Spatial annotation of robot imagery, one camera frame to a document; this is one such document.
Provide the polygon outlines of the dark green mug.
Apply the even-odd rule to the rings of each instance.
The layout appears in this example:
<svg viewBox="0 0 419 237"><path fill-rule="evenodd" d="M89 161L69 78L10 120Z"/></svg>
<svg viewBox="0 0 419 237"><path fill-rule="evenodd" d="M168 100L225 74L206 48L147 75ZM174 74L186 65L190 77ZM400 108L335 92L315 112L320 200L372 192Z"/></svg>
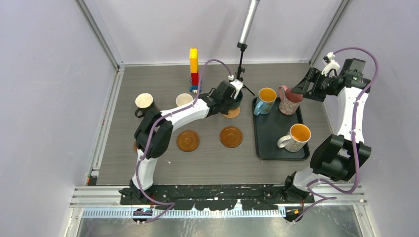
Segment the dark green mug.
<svg viewBox="0 0 419 237"><path fill-rule="evenodd" d="M234 99L233 104L230 106L229 110L235 110L235 109L239 108L242 99L243 99L243 92L240 90L237 97Z"/></svg>

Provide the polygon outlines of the woven orange coaster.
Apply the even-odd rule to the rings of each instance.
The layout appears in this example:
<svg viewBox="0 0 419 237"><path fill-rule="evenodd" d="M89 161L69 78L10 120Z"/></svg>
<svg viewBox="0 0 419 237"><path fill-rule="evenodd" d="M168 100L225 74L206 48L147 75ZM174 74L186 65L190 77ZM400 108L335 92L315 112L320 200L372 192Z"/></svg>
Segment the woven orange coaster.
<svg viewBox="0 0 419 237"><path fill-rule="evenodd" d="M240 107L237 107L235 109L229 110L228 113L227 114L223 114L223 116L226 117L226 118L228 118L228 119L232 119L232 118L237 117L240 114L240 112L241 112Z"/></svg>

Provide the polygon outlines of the pink mug maroon inside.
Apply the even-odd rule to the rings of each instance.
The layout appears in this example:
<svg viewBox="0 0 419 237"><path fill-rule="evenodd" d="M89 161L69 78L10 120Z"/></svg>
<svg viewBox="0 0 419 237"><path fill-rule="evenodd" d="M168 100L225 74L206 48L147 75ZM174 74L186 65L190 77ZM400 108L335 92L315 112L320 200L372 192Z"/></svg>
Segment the pink mug maroon inside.
<svg viewBox="0 0 419 237"><path fill-rule="evenodd" d="M279 110L281 113L287 116L293 115L297 111L301 101L303 100L302 94L293 93L292 87L288 88L285 85L279 87L279 96Z"/></svg>

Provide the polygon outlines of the yellow mug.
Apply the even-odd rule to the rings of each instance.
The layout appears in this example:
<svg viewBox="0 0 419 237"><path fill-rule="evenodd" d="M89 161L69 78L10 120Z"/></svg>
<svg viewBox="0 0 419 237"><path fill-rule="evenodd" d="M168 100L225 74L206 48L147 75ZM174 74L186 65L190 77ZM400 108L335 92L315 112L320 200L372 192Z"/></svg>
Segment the yellow mug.
<svg viewBox="0 0 419 237"><path fill-rule="evenodd" d="M179 94L175 100L175 103L178 107L188 104L193 101L192 95L188 93Z"/></svg>

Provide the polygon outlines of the blue mug orange inside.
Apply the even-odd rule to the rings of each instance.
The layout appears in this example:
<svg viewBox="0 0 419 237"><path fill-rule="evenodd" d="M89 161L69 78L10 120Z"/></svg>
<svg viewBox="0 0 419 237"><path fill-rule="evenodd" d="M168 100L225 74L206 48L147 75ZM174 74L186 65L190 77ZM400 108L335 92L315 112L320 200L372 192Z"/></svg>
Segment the blue mug orange inside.
<svg viewBox="0 0 419 237"><path fill-rule="evenodd" d="M253 114L255 116L258 116L270 113L274 106L276 98L277 94L275 90L268 87L262 88L258 92Z"/></svg>

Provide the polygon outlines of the brown ringed coaster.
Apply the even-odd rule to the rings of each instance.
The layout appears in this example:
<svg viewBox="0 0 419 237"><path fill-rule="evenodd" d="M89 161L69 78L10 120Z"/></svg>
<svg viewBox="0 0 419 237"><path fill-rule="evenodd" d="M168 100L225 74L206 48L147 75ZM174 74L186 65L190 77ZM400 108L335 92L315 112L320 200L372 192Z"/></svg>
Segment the brown ringed coaster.
<svg viewBox="0 0 419 237"><path fill-rule="evenodd" d="M241 130L234 126L228 126L220 132L221 143L229 148L238 147L243 141L243 134Z"/></svg>
<svg viewBox="0 0 419 237"><path fill-rule="evenodd" d="M137 145L136 145L135 141L134 141L134 144L133 144L133 149L134 149L134 152L137 153L138 148L137 148Z"/></svg>
<svg viewBox="0 0 419 237"><path fill-rule="evenodd" d="M186 130L178 135L176 144L181 151L191 152L198 148L200 144L200 138L197 132Z"/></svg>

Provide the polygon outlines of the brown ringed coaster front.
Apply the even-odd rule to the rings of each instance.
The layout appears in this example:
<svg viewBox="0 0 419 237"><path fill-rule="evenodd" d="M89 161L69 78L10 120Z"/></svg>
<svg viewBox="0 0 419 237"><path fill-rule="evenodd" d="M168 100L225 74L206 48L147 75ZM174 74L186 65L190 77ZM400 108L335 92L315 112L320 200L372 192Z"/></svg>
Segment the brown ringed coaster front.
<svg viewBox="0 0 419 237"><path fill-rule="evenodd" d="M200 138L197 132L186 130L178 135L176 144L181 151L191 152L198 148L200 144Z"/></svg>

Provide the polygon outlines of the white floral mug orange inside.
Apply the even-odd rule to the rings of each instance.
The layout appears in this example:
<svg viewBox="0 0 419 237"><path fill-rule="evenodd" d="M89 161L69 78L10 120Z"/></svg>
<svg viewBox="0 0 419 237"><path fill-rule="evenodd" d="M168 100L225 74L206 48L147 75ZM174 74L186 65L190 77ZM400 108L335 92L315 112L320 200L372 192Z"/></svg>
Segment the white floral mug orange inside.
<svg viewBox="0 0 419 237"><path fill-rule="evenodd" d="M280 149L296 153L308 143L311 135L311 130L306 125L297 123L291 126L288 133L278 140L277 146Z"/></svg>

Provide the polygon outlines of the black plastic tray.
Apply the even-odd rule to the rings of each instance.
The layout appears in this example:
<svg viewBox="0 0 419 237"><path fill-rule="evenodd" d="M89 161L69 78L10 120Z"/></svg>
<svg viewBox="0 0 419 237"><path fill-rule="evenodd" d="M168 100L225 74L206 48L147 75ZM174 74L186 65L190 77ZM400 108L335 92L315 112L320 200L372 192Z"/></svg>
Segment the black plastic tray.
<svg viewBox="0 0 419 237"><path fill-rule="evenodd" d="M285 115L279 110L280 98L276 98L270 113L266 115L253 115L253 130L255 150L259 158L264 160L306 160L310 156L309 146L295 153L277 146L278 140L285 136L292 125L301 123L303 118L298 108L293 115Z"/></svg>

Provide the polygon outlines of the black mug white inside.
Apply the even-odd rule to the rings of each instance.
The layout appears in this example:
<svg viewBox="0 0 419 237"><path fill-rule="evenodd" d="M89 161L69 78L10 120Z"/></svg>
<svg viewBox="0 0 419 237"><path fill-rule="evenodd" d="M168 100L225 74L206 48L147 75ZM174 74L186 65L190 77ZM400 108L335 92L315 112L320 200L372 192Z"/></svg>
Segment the black mug white inside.
<svg viewBox="0 0 419 237"><path fill-rule="evenodd" d="M137 96L135 99L135 104L137 106L136 111L134 112L134 115L137 118L141 118L145 116L145 114L151 109L156 109L156 105L154 102L154 98L149 93L141 93Z"/></svg>

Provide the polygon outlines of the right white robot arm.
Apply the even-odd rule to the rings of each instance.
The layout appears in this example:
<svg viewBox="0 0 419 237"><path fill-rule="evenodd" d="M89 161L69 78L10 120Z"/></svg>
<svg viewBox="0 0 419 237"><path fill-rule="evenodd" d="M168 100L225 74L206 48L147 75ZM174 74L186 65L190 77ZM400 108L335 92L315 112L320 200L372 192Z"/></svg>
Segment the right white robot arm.
<svg viewBox="0 0 419 237"><path fill-rule="evenodd" d="M310 68L291 91L305 99L321 102L327 96L336 96L337 131L315 150L308 168L286 178L282 196L287 202L306 199L309 188L321 183L350 180L371 155L372 149L365 145L362 134L364 105L371 82L363 75L365 61L346 59L342 67L335 60L327 62L322 71Z"/></svg>

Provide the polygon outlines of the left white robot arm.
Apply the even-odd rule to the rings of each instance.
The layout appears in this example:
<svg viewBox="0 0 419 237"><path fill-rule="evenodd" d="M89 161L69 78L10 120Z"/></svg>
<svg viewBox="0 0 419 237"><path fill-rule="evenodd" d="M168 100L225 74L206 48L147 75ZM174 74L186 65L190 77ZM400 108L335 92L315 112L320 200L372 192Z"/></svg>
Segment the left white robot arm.
<svg viewBox="0 0 419 237"><path fill-rule="evenodd" d="M211 93L202 93L190 103L165 111L151 108L145 114L134 134L137 163L129 187L135 201L147 204L151 200L149 188L157 160L168 149L172 133L193 121L228 113L243 86L237 79L224 80Z"/></svg>

